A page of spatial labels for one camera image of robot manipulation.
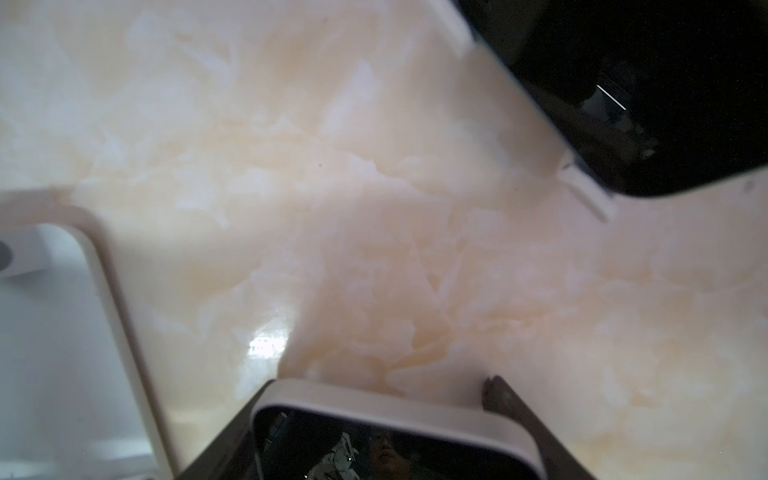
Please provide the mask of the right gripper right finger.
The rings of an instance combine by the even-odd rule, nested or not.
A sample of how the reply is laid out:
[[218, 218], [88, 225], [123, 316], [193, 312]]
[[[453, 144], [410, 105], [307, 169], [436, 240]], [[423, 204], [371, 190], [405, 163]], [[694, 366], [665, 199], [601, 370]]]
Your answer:
[[484, 381], [482, 408], [507, 417], [528, 431], [538, 447], [548, 479], [596, 480], [501, 376]]

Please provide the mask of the white phone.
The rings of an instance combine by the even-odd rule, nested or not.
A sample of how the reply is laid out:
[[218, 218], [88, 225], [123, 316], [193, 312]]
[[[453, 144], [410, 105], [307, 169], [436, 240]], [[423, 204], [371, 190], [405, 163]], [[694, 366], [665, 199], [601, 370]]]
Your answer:
[[507, 418], [305, 380], [276, 380], [250, 414], [260, 479], [544, 479]]

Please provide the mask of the black phone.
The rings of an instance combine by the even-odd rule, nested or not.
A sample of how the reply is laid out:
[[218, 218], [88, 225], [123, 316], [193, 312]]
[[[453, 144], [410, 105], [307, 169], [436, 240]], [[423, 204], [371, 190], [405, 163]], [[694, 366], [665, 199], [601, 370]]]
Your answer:
[[461, 1], [607, 190], [674, 195], [767, 165], [763, 1]]

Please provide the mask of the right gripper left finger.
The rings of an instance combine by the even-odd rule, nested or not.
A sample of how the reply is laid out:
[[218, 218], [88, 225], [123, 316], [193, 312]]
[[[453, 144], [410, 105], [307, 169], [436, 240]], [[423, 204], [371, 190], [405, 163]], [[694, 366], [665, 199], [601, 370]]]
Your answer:
[[274, 382], [268, 380], [243, 406], [203, 452], [178, 476], [178, 480], [257, 479], [256, 446], [251, 431], [254, 405]]

